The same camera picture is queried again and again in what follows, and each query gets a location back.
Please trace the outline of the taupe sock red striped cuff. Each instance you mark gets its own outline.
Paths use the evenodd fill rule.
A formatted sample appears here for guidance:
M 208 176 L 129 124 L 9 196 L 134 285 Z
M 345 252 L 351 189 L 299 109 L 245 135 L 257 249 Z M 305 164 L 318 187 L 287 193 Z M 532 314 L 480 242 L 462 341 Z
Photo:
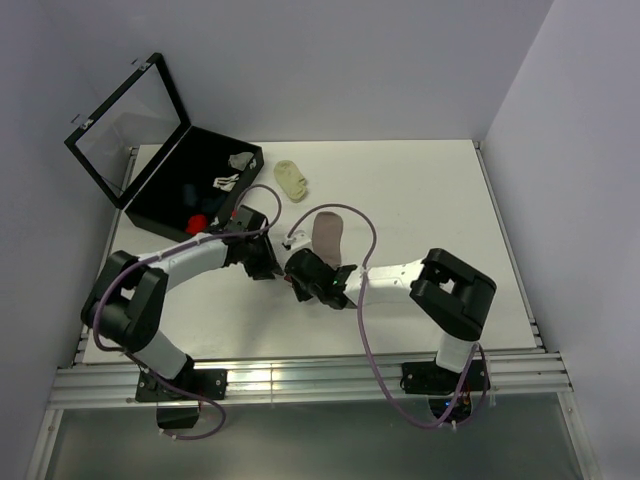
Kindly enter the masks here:
M 312 227 L 312 250 L 331 268 L 342 265 L 341 239 L 344 222 L 340 215 L 333 212 L 318 213 Z

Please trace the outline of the beige red reindeer sock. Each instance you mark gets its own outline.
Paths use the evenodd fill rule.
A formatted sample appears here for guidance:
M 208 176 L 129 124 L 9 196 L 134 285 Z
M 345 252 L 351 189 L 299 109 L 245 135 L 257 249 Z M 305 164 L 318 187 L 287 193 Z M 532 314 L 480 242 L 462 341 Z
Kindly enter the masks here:
M 203 214 L 193 215 L 189 218 L 185 232 L 191 236 L 194 236 L 204 231 L 209 225 L 208 219 Z

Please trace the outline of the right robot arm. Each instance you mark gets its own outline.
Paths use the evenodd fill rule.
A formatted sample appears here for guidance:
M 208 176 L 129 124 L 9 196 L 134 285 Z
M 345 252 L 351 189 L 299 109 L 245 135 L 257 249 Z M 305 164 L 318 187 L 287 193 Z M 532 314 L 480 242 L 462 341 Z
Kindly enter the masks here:
M 493 279 L 441 248 L 422 260 L 371 268 L 333 268 L 304 248 L 287 260 L 284 272 L 299 301 L 315 298 L 334 310 L 354 308 L 360 321 L 366 305 L 415 304 L 442 331 L 432 370 L 435 383 L 446 390 L 466 379 L 466 364 L 497 292 Z

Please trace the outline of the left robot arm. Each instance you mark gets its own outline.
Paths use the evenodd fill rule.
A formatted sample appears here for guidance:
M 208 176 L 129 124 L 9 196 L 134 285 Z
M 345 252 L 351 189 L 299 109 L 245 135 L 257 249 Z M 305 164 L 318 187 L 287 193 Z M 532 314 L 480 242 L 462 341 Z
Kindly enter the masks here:
M 94 341 L 128 354 L 159 376 L 159 388 L 183 399 L 200 387 L 194 360 L 160 330 L 166 294 L 203 273 L 243 266 L 253 280 L 282 273 L 268 236 L 267 217 L 241 206 L 221 228 L 212 227 L 173 247 L 142 256 L 111 254 L 81 310 Z

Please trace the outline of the dark blue sock in box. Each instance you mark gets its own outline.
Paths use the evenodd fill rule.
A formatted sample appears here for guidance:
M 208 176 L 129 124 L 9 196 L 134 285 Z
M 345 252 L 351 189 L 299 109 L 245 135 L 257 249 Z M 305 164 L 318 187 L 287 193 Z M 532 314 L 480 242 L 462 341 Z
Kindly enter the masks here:
M 200 203 L 201 212 L 208 216 L 216 215 L 220 208 L 224 205 L 226 199 L 226 195 L 218 195 L 215 198 L 203 198 Z

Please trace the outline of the white patterned sock in box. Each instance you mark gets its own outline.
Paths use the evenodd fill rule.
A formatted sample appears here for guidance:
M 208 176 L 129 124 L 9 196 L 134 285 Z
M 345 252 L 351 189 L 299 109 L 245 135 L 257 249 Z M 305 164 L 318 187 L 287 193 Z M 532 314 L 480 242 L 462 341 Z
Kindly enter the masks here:
M 239 173 L 227 177 L 216 177 L 213 181 L 213 187 L 224 192 L 231 192 L 239 179 Z

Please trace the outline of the black display box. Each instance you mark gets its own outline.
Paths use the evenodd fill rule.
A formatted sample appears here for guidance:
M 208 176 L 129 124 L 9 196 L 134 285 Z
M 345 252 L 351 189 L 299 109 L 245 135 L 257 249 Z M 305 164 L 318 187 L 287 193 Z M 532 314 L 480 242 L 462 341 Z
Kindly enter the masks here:
M 226 223 L 239 195 L 264 165 L 261 147 L 192 123 L 164 56 L 152 54 L 65 139 L 65 146 L 134 226 L 182 242 L 203 198 L 226 195 L 210 224 Z M 244 171 L 229 156 L 252 152 Z M 213 187 L 216 177 L 239 173 L 231 192 Z M 196 186 L 199 202 L 182 201 L 184 184 Z

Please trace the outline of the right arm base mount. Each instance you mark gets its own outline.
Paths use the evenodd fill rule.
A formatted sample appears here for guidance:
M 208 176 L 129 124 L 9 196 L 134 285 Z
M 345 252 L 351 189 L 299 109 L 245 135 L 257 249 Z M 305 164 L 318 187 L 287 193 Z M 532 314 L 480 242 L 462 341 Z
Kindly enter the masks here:
M 401 364 L 402 377 L 400 387 L 405 394 L 426 395 L 431 413 L 441 417 L 453 398 L 459 380 L 459 374 L 450 372 L 431 362 L 405 362 Z M 491 381 L 480 360 L 473 360 L 464 380 L 461 394 L 454 408 L 445 420 L 453 425 L 468 420 L 474 413 L 473 393 L 486 395 Z

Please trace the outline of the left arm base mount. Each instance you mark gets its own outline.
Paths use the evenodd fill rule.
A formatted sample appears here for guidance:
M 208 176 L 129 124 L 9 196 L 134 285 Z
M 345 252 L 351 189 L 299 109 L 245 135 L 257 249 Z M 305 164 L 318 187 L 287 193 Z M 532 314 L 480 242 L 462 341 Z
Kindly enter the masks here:
M 171 383 L 155 372 L 141 371 L 134 401 L 156 405 L 161 434 L 174 440 L 202 440 L 220 432 L 226 423 L 227 413 L 219 402 L 226 396 L 227 377 L 226 369 L 196 369 Z M 215 409 L 219 421 L 209 431 L 193 433 L 205 407 Z

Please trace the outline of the aluminium front rail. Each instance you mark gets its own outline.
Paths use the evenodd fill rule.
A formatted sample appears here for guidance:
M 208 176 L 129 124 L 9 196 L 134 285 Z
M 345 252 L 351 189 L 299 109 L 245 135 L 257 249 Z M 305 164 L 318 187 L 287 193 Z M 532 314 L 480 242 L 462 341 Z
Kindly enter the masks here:
M 566 393 L 573 390 L 558 353 L 489 354 L 494 395 Z M 223 405 L 382 400 L 364 356 L 293 360 L 198 362 L 200 370 L 224 369 Z M 139 370 L 130 363 L 78 365 L 56 373 L 51 410 L 138 407 Z

